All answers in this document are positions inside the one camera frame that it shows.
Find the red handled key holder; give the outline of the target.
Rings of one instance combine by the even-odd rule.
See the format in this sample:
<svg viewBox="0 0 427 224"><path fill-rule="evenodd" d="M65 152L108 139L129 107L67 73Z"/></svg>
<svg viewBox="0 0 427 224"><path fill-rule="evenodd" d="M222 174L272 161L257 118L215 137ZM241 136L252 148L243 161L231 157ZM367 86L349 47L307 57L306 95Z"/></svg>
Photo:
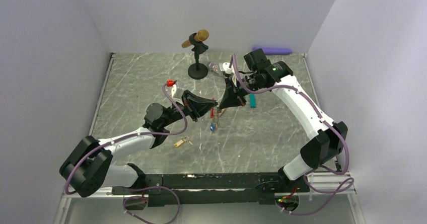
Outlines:
<svg viewBox="0 0 427 224"><path fill-rule="evenodd" d="M220 116L219 116L219 107L214 107L210 110L210 118L211 118L211 124L213 123L216 127L215 132L217 131L219 124L220 124Z"/></svg>

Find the yellow key tag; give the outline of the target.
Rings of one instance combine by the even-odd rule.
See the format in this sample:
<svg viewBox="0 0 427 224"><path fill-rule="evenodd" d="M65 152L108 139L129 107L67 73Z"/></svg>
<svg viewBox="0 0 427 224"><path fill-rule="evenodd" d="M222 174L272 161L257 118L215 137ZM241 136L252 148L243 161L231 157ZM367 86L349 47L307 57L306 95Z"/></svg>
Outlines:
<svg viewBox="0 0 427 224"><path fill-rule="evenodd" d="M174 147L180 147L181 145L183 145L186 142L185 139L180 139L177 142L174 143Z"/></svg>

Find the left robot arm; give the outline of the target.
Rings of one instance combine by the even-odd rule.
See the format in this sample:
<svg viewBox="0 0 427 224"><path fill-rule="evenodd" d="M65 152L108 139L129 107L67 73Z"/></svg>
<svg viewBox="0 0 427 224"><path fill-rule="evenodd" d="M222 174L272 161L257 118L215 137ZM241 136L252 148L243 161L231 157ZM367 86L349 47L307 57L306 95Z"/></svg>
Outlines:
<svg viewBox="0 0 427 224"><path fill-rule="evenodd" d="M217 101L202 98L185 90L182 102L176 102L167 94L170 107L152 103L147 107L144 125L120 136L96 139L89 135L78 143L59 169L66 180L64 192L88 197L104 187L125 187L133 194L140 193L145 186L145 174L134 164L114 166L113 163L138 151L151 150L160 146L172 133L167 126L183 120L182 134L188 127L187 117L194 122L217 106Z"/></svg>

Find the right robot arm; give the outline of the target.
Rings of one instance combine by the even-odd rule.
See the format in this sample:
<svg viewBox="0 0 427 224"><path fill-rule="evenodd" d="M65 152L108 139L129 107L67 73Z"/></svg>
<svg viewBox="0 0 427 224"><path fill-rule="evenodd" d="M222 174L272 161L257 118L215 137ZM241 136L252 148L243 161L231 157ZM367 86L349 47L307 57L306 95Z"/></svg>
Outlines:
<svg viewBox="0 0 427 224"><path fill-rule="evenodd" d="M341 153L345 154L345 164L340 174L346 173L349 164L346 124L334 121L312 101L285 62L271 63L262 49L246 54L244 59L250 70L245 77L241 77L234 55L230 62L219 65L226 83L219 108L244 106L247 95L272 92L291 110L310 139L293 160L279 169L279 188L291 191L302 176Z"/></svg>

